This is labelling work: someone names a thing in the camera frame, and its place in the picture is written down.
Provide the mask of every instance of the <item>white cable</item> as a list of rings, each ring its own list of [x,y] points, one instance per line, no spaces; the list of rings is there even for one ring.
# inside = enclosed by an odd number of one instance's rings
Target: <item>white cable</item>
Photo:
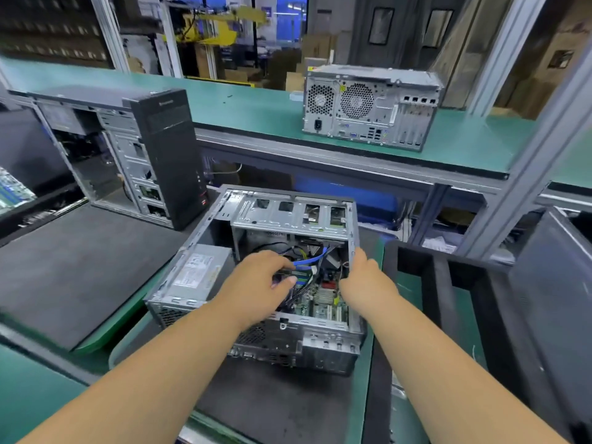
[[[239,171],[241,171],[243,168],[243,164],[241,163],[239,165],[238,170],[234,170],[234,171],[216,171],[214,173],[210,173],[211,175],[233,175],[234,173],[238,173]]]

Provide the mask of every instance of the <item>hand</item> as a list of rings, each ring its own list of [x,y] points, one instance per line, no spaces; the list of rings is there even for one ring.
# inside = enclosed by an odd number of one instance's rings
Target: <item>hand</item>
[[[296,277],[290,276],[272,287],[272,276],[282,268],[294,269],[294,265],[273,251],[250,254],[234,268],[210,304],[223,306],[239,331],[246,330],[273,313],[296,283]]]
[[[357,247],[349,276],[339,283],[343,299],[366,320],[371,321],[376,311],[384,307],[384,300],[398,296],[397,286]]]

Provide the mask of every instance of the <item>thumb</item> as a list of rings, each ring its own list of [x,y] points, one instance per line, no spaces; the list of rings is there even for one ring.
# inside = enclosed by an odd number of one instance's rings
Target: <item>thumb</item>
[[[288,295],[288,291],[296,284],[296,280],[298,280],[296,276],[286,277],[275,286],[273,292],[277,293],[278,297],[281,295],[282,298],[285,298]]]

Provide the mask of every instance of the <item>forearm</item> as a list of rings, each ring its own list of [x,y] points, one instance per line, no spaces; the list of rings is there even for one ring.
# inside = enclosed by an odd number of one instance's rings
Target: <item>forearm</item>
[[[174,442],[239,333],[214,302],[198,308],[107,373],[23,442]]]
[[[386,303],[368,320],[434,444],[565,444],[417,308]]]

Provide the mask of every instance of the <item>power supply label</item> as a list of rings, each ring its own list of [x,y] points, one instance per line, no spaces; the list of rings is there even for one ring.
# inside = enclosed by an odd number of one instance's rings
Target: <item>power supply label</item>
[[[179,271],[179,275],[173,282],[173,285],[197,288],[207,274],[212,260],[214,258],[211,256],[191,254],[181,271]]]

